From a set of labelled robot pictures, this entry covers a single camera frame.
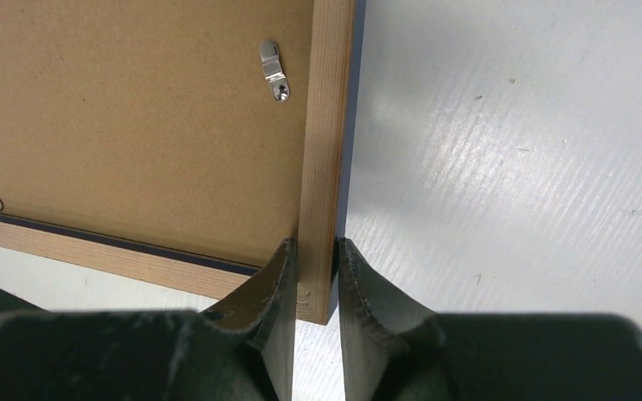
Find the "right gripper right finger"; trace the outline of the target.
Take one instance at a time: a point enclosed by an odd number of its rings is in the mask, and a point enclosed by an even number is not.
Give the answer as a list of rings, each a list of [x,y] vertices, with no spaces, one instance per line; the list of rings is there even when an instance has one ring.
[[[642,329],[603,313],[435,312],[336,245],[349,400],[642,400]]]

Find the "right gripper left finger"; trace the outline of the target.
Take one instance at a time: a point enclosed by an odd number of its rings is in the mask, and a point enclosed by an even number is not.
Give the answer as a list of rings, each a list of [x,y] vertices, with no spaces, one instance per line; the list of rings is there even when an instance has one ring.
[[[0,400],[289,400],[297,242],[203,311],[47,312],[0,289]]]

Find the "blue wooden picture frame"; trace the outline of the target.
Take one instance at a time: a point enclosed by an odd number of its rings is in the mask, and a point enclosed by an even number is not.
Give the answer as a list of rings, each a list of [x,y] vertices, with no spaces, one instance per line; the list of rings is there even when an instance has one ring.
[[[0,1],[0,247],[331,315],[362,1]]]

